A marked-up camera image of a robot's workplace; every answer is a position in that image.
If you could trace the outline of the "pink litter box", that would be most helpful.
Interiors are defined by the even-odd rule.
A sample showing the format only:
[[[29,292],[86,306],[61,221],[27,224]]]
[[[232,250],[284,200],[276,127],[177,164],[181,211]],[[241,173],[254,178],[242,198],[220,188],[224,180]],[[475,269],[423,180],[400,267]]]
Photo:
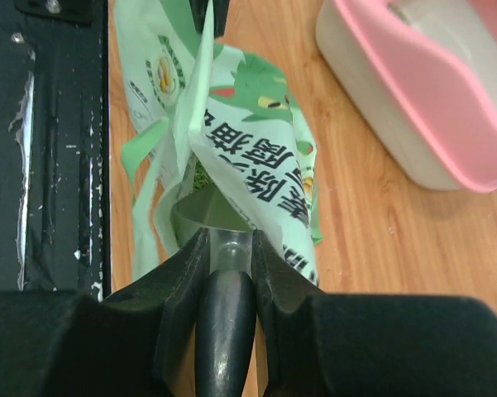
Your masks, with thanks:
[[[326,1],[315,39],[413,182],[497,189],[497,1]]]

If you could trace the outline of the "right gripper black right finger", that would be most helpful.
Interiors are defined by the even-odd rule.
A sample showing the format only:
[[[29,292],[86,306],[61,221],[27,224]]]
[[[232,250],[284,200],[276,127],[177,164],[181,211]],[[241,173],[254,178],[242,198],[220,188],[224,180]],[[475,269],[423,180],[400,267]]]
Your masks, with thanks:
[[[497,396],[497,316],[454,295],[321,291],[254,232],[268,396]]]

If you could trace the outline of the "green cat litter bag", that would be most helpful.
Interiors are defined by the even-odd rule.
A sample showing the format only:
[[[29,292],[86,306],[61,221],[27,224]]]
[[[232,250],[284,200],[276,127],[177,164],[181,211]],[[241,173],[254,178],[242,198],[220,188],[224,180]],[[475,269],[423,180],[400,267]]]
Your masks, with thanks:
[[[215,40],[219,6],[202,26],[187,1],[118,1],[117,44],[136,137],[122,148],[133,179],[150,167],[132,209],[132,275],[176,253],[171,212],[193,190],[199,160],[249,228],[318,282],[314,167],[317,149],[284,73],[258,55]]]

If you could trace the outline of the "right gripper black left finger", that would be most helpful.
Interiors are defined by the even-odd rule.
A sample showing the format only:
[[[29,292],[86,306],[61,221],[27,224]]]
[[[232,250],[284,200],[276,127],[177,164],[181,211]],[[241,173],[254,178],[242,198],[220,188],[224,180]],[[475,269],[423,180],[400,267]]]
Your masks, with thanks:
[[[0,396],[170,396],[209,272],[200,230],[103,301],[0,291]]]

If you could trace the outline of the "grey metal scoop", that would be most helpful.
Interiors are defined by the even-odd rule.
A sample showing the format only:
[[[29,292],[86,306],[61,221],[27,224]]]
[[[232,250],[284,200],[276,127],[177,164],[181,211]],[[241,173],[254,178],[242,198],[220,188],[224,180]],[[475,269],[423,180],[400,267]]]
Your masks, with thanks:
[[[240,396],[256,330],[252,231],[214,184],[182,198],[171,218],[180,245],[200,228],[210,237],[209,271],[195,329],[196,394]]]

